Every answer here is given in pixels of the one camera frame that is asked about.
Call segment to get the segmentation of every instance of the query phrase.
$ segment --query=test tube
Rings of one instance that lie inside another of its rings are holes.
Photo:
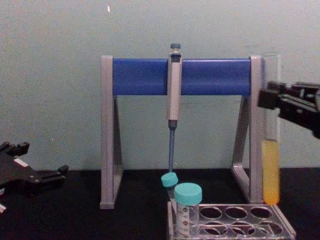
[[[176,233],[180,238],[197,237],[199,233],[199,204],[202,188],[195,183],[181,183],[174,188],[176,201]]]
[[[168,196],[174,212],[177,210],[177,204],[174,197],[175,186],[178,183],[178,177],[175,172],[168,172],[161,177],[162,185],[167,189]]]

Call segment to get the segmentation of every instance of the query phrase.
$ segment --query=light green wall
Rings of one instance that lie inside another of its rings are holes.
[[[0,141],[37,169],[100,168],[100,59],[243,58],[278,52],[282,81],[320,79],[320,3],[300,0],[34,0],[0,7]],[[240,97],[184,96],[177,168],[227,168]],[[164,96],[119,98],[127,169],[166,168]],[[281,165],[320,167],[320,141],[281,126]]]

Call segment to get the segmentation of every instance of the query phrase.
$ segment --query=test tube rack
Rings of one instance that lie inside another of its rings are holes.
[[[295,240],[296,232],[276,205],[200,204],[197,237],[178,237],[167,203],[168,240]]]

